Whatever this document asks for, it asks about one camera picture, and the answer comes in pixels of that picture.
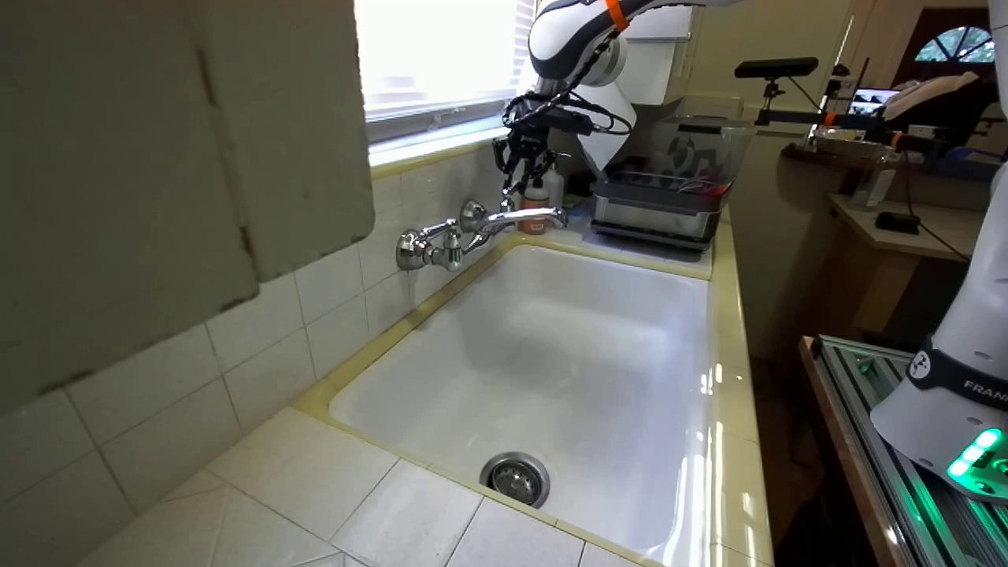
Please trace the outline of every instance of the cabinet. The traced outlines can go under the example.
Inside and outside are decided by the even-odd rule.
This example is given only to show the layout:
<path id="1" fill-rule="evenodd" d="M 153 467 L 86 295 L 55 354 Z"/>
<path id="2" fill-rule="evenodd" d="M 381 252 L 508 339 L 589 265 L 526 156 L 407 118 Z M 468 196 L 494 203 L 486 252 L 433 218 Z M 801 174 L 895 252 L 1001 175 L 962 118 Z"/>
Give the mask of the cabinet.
<path id="1" fill-rule="evenodd" d="M 0 413 L 370 233 L 352 7 L 292 8 L 342 19 L 330 30 L 349 25 L 341 44 L 311 44 L 321 21 L 301 39 L 267 25 L 257 35 L 310 44 L 305 55 L 341 71 L 325 86 L 325 94 L 341 90 L 330 105 L 342 105 L 330 113 L 314 109 L 325 94 L 283 98 L 283 87 L 314 86 L 305 71 L 272 75 L 283 87 L 215 87 L 215 75 L 253 82 L 290 61 L 232 46 L 232 35 L 203 25 L 203 8 L 175 0 L 0 4 Z M 215 44 L 235 58 L 207 58 Z M 357 222 L 334 213 L 329 223 L 342 203 Z"/>

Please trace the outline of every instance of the tile backsplash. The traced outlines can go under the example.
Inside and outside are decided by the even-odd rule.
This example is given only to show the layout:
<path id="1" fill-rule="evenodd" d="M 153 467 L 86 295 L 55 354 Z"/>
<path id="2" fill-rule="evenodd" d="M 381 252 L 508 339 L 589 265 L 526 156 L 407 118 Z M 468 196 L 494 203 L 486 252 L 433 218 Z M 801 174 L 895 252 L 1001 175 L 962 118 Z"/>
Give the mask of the tile backsplash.
<path id="1" fill-rule="evenodd" d="M 376 175 L 370 239 L 0 417 L 0 559 L 68 564 L 207 467 L 453 274 L 404 274 L 404 228 L 497 203 L 487 145 Z"/>

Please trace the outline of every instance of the faucet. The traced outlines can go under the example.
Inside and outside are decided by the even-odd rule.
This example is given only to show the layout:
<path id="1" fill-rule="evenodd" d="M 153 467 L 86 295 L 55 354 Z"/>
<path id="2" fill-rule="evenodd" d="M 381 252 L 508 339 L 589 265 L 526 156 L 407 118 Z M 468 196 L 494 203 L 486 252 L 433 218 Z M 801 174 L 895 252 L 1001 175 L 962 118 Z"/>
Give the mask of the faucet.
<path id="1" fill-rule="evenodd" d="M 401 272 L 420 272 L 425 265 L 440 265 L 453 272 L 462 265 L 468 252 L 490 241 L 508 228 L 519 222 L 539 222 L 539 218 L 550 218 L 557 223 L 567 222 L 560 207 L 487 210 L 480 203 L 467 203 L 459 218 L 404 229 L 396 241 L 396 265 Z"/>

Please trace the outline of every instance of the window sill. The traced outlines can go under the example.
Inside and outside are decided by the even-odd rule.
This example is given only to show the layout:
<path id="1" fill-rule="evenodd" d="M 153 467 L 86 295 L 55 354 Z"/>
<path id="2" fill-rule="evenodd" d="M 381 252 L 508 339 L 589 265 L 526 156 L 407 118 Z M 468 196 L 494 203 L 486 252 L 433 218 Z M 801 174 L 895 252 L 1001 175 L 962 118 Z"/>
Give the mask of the window sill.
<path id="1" fill-rule="evenodd" d="M 504 133 L 508 130 L 500 126 L 500 118 L 473 119 L 462 126 L 372 145 L 370 163 L 372 163 L 372 174 L 386 174 L 386 169 L 413 168 L 413 163 L 451 155 L 451 152 L 483 145 L 483 143 L 497 140 Z"/>

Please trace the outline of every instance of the white sink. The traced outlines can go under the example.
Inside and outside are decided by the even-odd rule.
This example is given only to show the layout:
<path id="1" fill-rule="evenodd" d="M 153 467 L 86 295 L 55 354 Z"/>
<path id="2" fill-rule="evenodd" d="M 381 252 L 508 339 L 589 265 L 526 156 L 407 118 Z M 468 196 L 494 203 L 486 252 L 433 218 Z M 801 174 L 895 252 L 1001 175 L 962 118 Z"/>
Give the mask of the white sink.
<path id="1" fill-rule="evenodd" d="M 709 279 L 517 247 L 330 417 L 468 482 L 494 453 L 533 453 L 550 472 L 542 513 L 694 564 L 709 334 Z"/>

